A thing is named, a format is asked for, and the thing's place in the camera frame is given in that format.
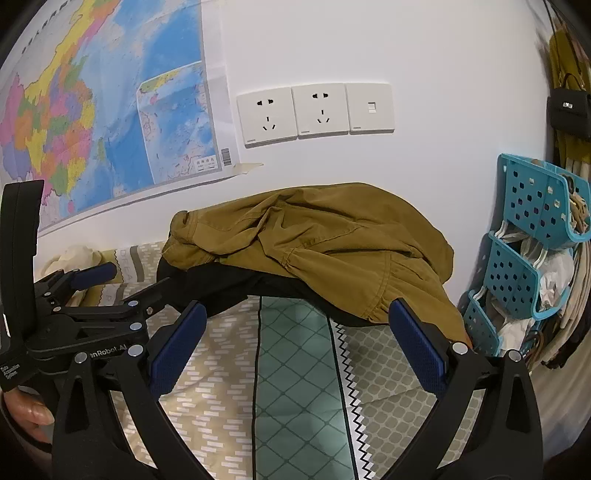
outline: map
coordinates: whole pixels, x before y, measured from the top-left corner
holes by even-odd
[[[156,183],[220,169],[203,75],[201,62],[197,62],[139,86],[139,118]]]
[[[42,229],[231,166],[229,150],[217,148],[197,0],[49,0],[43,8],[41,36],[0,85],[0,180],[45,181]],[[60,16],[66,28],[57,28]],[[43,35],[60,36],[54,50]],[[24,81],[31,65],[38,73]]]

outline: electrical outlet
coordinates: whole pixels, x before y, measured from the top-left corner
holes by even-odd
[[[289,87],[245,93],[236,101],[245,145],[297,137]]]
[[[351,132],[394,131],[392,87],[387,83],[348,83]]]
[[[292,87],[297,131],[302,137],[349,131],[344,83]]]

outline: plastic bag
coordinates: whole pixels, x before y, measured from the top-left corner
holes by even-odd
[[[534,319],[515,320],[501,306],[499,301],[491,295],[490,291],[486,294],[485,310],[487,317],[498,332],[501,356],[507,350],[521,349],[525,336],[535,323]]]
[[[532,237],[521,242],[521,255],[531,263],[538,260],[541,251],[542,244]],[[549,250],[538,271],[541,310],[557,306],[574,276],[573,257],[568,250]]]

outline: hanging organizer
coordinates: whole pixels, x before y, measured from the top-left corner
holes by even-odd
[[[491,254],[484,279],[484,286],[514,319],[533,318],[539,326],[542,320],[560,310],[570,295],[567,287],[557,306],[539,312],[536,309],[540,298],[540,272],[531,263],[513,250],[503,240],[489,233],[492,240]],[[486,316],[476,291],[468,294],[469,305],[464,315],[466,330],[474,343],[474,350],[489,356],[499,355],[499,336]]]
[[[506,173],[504,220],[534,237],[547,250],[572,247],[591,239],[591,229],[580,235],[569,222],[566,177],[573,179],[574,191],[591,205],[586,180],[548,162],[536,165],[531,158],[505,154],[500,158]]]
[[[589,183],[582,178],[547,162],[532,163],[532,159],[503,154],[506,174],[504,221],[508,222],[542,243],[543,255],[548,249],[571,247],[591,239],[591,229],[576,233],[570,226],[570,198],[566,177],[573,180],[574,191],[590,205]],[[504,241],[489,233],[492,240],[491,254],[486,269],[484,288],[491,291],[514,319],[533,318],[534,329],[555,314],[570,295],[570,287],[563,292],[558,306],[538,311],[540,297],[540,273]],[[466,330],[474,344],[474,350],[489,356],[499,355],[499,337],[482,306],[479,295],[468,294],[469,305],[464,315]]]

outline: blue gripper pad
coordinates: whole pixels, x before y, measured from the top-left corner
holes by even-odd
[[[102,285],[113,280],[117,275],[117,267],[112,262],[81,270],[74,275],[70,287],[74,290],[86,290],[95,285]]]
[[[160,395],[173,390],[187,361],[205,333],[206,326],[205,307],[193,301],[174,324],[161,327],[154,334],[148,343],[148,350],[150,350],[150,344],[158,345],[160,341],[164,341],[154,358],[148,360],[150,392],[154,398],[157,399]]]
[[[440,398],[447,390],[446,363],[417,324],[414,314],[400,300],[390,304],[388,320],[404,355],[421,386]]]

